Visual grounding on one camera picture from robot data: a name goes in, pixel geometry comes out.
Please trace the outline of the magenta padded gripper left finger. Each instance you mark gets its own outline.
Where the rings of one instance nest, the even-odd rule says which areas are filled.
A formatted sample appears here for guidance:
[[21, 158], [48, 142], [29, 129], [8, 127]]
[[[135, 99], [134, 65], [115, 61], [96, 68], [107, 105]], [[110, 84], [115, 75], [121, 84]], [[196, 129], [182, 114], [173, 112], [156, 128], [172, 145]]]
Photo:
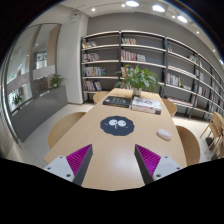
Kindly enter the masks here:
[[92, 155], [92, 145], [87, 145], [68, 156], [59, 155], [44, 170], [81, 186]]

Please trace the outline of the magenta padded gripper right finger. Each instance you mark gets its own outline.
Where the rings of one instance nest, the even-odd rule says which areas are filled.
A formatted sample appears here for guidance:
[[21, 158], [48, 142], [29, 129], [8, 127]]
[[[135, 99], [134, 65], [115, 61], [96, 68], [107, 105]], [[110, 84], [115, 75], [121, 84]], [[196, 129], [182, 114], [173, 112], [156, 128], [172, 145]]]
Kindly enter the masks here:
[[134, 154], [145, 185], [182, 169], [169, 156], [159, 156], [140, 145], [135, 145]]

